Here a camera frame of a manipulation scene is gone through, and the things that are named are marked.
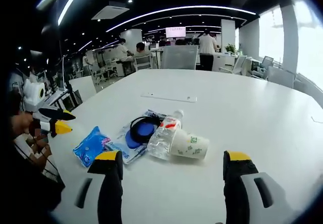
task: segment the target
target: white pillar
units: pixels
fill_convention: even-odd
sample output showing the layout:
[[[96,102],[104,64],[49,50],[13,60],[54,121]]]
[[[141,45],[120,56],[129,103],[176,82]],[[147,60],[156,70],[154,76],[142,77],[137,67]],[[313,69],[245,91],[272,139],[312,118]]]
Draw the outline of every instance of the white pillar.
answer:
[[[235,44],[235,31],[236,23],[234,20],[221,20],[221,32],[222,32],[222,41],[221,41],[221,50],[226,52],[225,47],[228,44]]]
[[[298,61],[298,28],[292,1],[280,5],[284,26],[283,69],[296,74]]]
[[[120,38],[125,39],[125,46],[127,47],[127,49],[130,52],[135,53],[137,43],[142,42],[141,29],[130,29],[124,31],[120,34]]]

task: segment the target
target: floor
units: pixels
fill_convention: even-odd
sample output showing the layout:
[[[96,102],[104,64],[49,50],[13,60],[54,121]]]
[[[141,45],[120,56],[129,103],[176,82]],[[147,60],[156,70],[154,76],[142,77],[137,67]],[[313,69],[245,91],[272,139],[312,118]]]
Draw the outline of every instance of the floor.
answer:
[[[224,68],[228,69],[228,70],[232,70],[232,66],[229,66],[229,65],[225,65]],[[101,81],[99,83],[99,85],[94,85],[96,93],[99,93],[101,90],[103,90],[103,89],[107,88],[108,86],[118,82],[122,78],[123,77],[112,77],[111,79],[109,79],[107,81]]]

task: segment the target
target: blue ice pack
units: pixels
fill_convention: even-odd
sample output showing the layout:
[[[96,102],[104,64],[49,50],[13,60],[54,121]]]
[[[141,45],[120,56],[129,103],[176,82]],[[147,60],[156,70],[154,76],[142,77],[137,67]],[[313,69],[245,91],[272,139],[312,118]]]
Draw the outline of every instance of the blue ice pack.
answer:
[[[96,156],[106,151],[105,144],[111,139],[101,134],[99,127],[94,127],[91,133],[73,149],[74,154],[85,167],[89,167]]]

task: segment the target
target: monitor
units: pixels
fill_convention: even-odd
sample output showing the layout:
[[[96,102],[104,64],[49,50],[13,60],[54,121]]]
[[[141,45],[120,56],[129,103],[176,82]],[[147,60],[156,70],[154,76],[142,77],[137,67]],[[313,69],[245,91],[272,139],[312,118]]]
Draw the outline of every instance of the monitor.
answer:
[[[166,27],[166,37],[186,37],[186,27]]]

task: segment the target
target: white chair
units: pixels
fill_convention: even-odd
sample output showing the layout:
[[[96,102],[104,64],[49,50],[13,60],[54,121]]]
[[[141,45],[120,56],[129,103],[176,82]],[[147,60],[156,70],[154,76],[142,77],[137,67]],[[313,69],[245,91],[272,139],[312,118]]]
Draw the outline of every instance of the white chair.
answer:
[[[295,74],[275,67],[268,68],[268,81],[280,84],[291,89],[294,88]]]
[[[272,67],[273,65],[274,65],[274,59],[265,56],[261,62],[261,67],[258,66],[257,71],[253,70],[251,74],[259,78],[264,78],[265,71],[267,71],[268,68]]]
[[[160,68],[195,70],[197,50],[194,45],[165,46]]]
[[[243,64],[244,64],[246,58],[247,58],[247,56],[238,56],[237,61],[234,64],[232,70],[228,70],[228,69],[225,69],[225,68],[219,68],[219,70],[222,73],[241,75],[242,74],[242,67],[243,67]]]
[[[114,70],[114,64],[112,63],[111,59],[105,59],[105,70],[107,72],[107,77],[108,79],[111,78],[112,76],[116,76],[117,72]]]
[[[92,78],[95,84],[99,84],[102,80],[106,80],[103,77],[103,73],[105,72],[105,68],[99,68],[98,64],[94,63],[92,65]]]
[[[134,58],[133,66],[136,72],[141,69],[152,69],[152,58],[150,55]]]

